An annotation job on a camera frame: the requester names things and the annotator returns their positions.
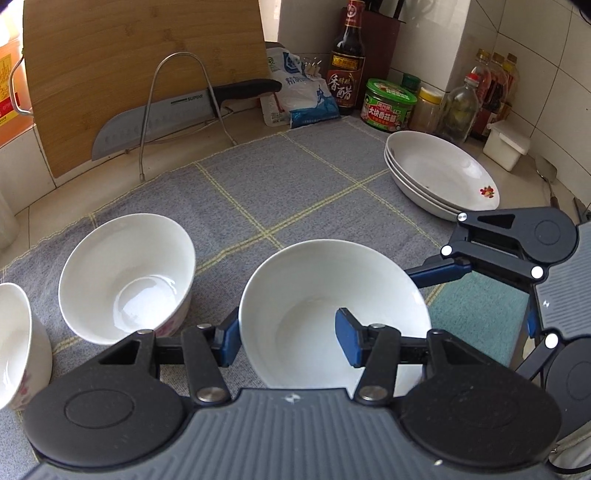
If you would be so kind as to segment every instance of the bottle label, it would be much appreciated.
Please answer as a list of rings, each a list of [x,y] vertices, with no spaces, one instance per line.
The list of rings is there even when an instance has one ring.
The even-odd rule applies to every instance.
[[[6,122],[18,117],[18,113],[12,108],[10,95],[8,93],[8,76],[12,69],[12,61],[10,54],[0,59],[0,126]],[[18,92],[15,92],[17,105],[20,106],[18,99]]]
[[[347,5],[347,16],[345,27],[361,28],[361,16],[365,9],[365,2],[362,0],[349,0]]]
[[[363,73],[363,61],[364,58],[362,57],[350,57],[333,53],[330,61],[331,69],[326,75],[326,83],[339,107],[351,108],[355,106],[361,74]]]
[[[411,108],[410,106],[408,108],[394,106],[367,94],[361,109],[361,120],[386,132],[397,132],[406,127],[408,111]]]

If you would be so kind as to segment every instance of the spice jar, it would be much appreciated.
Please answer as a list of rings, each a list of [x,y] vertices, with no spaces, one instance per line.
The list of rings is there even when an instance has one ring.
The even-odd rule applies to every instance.
[[[437,126],[439,104],[443,94],[421,87],[418,93],[418,101],[414,107],[409,129],[417,132],[433,133]]]
[[[386,80],[369,79],[361,120],[386,132],[404,130],[415,103],[417,97],[401,86]]]

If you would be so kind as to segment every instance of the wooden cutting board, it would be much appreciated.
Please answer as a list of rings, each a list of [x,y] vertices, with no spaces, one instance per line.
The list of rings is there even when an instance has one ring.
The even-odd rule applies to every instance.
[[[198,55],[214,84],[267,78],[258,0],[26,0],[24,57],[54,177],[90,160],[101,127],[145,105],[154,70]],[[170,60],[154,100],[206,88],[199,64]]]

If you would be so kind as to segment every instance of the green jar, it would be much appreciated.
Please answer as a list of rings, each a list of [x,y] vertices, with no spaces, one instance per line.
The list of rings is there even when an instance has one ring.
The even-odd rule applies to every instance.
[[[417,97],[400,85],[369,79],[361,120],[385,132],[397,132],[406,128],[416,103]]]

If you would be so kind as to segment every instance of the white plate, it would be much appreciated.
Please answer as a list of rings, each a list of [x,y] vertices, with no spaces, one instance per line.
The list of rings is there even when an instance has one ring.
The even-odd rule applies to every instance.
[[[384,150],[384,160],[386,161],[386,165],[388,166],[388,168],[390,169],[390,172],[394,175],[396,175],[401,181],[404,182],[404,184],[416,195],[419,195],[421,197],[423,197],[425,200],[428,200],[431,203],[434,203],[435,205],[437,205],[438,207],[442,208],[443,210],[446,210],[448,212],[452,212],[455,215],[457,215],[458,213],[461,212],[461,210],[458,210],[452,206],[446,205],[445,203],[440,202],[439,200],[437,200],[434,197],[429,196],[428,193],[425,193],[421,190],[419,190],[418,188],[416,188],[414,185],[412,185],[404,176],[404,173],[402,173],[402,171],[400,170],[399,167],[396,166],[396,164],[394,162],[392,162],[392,158],[389,156],[388,154],[388,150]]]
[[[398,188],[400,188],[400,190],[402,190],[403,194],[405,194],[409,199],[411,199],[414,203],[416,203],[423,210],[426,210],[429,213],[432,213],[433,215],[438,216],[439,218],[443,218],[444,220],[449,220],[451,222],[456,221],[457,214],[459,213],[458,210],[455,210],[455,211],[448,210],[441,203],[439,203],[439,202],[435,203],[435,200],[430,200],[430,199],[424,197],[423,192],[419,192],[417,189],[415,189],[412,185],[410,185],[409,182],[404,180],[390,166],[390,163],[388,162],[388,157],[387,157],[386,153],[384,153],[384,160],[386,160],[386,164],[388,165],[390,173],[392,174],[392,178],[396,182],[396,185],[398,185]]]
[[[393,133],[389,156],[405,180],[457,210],[495,210],[499,192],[488,172],[461,148],[421,132]]]

